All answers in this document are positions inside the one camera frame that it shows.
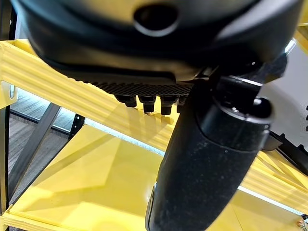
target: black plastic housing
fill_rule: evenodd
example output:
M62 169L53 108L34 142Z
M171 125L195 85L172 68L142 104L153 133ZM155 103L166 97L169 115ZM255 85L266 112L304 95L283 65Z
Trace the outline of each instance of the black plastic housing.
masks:
M273 112L261 101L260 117L253 108L243 115L222 107L205 84L192 90L159 169L148 231L204 231L212 224L269 134Z

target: yellow rack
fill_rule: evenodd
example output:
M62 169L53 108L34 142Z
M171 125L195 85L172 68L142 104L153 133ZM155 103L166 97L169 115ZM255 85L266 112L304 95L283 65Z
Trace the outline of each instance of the yellow rack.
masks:
M30 231L145 231L147 201L161 160L84 125L2 222ZM208 231L299 231L298 220L238 191Z

